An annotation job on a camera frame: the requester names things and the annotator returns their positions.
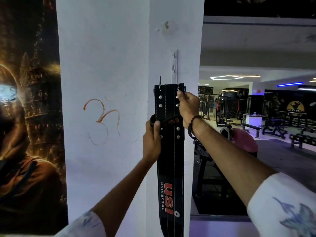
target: white sleeve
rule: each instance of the white sleeve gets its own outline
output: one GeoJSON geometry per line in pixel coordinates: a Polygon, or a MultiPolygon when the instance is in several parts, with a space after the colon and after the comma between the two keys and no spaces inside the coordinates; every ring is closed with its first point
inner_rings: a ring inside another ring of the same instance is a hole
{"type": "Polygon", "coordinates": [[[106,237],[104,226],[94,212],[81,215],[73,223],[59,231],[55,237],[106,237]]]}
{"type": "Polygon", "coordinates": [[[266,179],[247,212],[261,237],[316,235],[316,194],[286,174],[266,179]]]}

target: forearm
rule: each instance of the forearm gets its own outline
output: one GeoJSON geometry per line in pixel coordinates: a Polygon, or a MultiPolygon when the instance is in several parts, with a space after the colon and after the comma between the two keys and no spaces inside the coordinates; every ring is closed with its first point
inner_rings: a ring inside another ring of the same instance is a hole
{"type": "Polygon", "coordinates": [[[142,159],[91,211],[101,219],[106,236],[114,237],[152,162],[142,159]]]}
{"type": "Polygon", "coordinates": [[[262,182],[276,172],[246,151],[240,150],[202,119],[195,119],[192,127],[194,135],[247,206],[262,182]]]}

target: person in pink shirt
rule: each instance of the person in pink shirt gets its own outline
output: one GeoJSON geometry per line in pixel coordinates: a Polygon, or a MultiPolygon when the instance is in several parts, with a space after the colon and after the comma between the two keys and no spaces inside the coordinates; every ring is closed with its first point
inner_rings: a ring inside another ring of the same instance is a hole
{"type": "Polygon", "coordinates": [[[229,125],[221,129],[220,133],[227,139],[234,141],[235,145],[240,149],[247,151],[254,157],[258,154],[258,144],[254,138],[246,131],[238,128],[231,129],[229,125]]]}

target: bodybuilder silhouette logo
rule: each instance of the bodybuilder silhouette logo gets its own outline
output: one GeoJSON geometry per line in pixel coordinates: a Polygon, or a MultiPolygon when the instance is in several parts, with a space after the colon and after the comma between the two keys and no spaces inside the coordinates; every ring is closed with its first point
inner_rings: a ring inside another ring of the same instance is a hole
{"type": "Polygon", "coordinates": [[[287,111],[290,111],[290,112],[296,112],[296,113],[303,113],[305,112],[305,108],[304,108],[304,105],[295,100],[295,101],[291,101],[288,106],[286,107],[287,111]]]}

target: wristband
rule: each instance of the wristband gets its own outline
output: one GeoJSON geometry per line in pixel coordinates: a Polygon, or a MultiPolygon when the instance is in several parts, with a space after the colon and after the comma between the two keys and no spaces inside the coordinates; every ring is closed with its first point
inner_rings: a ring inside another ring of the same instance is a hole
{"type": "Polygon", "coordinates": [[[192,139],[194,139],[194,140],[196,140],[196,137],[193,137],[193,136],[192,136],[192,123],[193,123],[193,120],[194,120],[195,118],[202,118],[202,117],[201,117],[201,116],[193,116],[193,118],[192,118],[192,120],[191,120],[191,123],[189,124],[189,127],[188,127],[188,134],[189,134],[189,136],[190,136],[192,139]]]}

